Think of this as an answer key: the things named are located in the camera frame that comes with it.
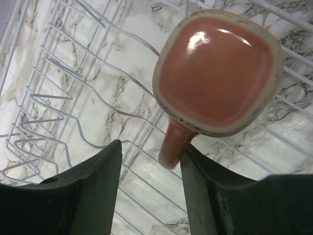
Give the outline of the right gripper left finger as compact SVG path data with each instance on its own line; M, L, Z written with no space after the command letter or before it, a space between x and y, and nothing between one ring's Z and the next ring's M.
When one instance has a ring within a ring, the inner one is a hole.
M93 157L39 184L0 187L3 235L108 235L122 162L114 140Z

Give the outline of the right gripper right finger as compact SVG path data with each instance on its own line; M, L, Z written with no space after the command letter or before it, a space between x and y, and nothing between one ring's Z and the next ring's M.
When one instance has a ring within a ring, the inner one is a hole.
M256 181L204 156L195 147L180 168L193 235L310 235L313 177L270 175Z

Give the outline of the pink grey mug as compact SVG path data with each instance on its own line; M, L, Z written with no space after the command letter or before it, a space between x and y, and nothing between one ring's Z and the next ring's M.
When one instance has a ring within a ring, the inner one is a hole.
M223 138L248 127L275 96L284 63L276 38L251 20L218 9L183 18L152 79L154 97L169 117L160 165L175 168L198 134Z

